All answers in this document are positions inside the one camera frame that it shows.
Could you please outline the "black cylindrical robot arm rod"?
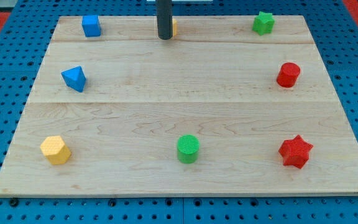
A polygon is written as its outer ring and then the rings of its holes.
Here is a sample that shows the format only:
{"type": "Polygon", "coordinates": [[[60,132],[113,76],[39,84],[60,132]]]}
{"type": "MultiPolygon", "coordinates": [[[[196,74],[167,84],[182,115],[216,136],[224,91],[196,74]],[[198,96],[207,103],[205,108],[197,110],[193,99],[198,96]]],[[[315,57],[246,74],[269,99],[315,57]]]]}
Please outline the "black cylindrical robot arm rod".
{"type": "Polygon", "coordinates": [[[158,37],[162,40],[173,36],[172,0],[156,0],[158,37]]]}

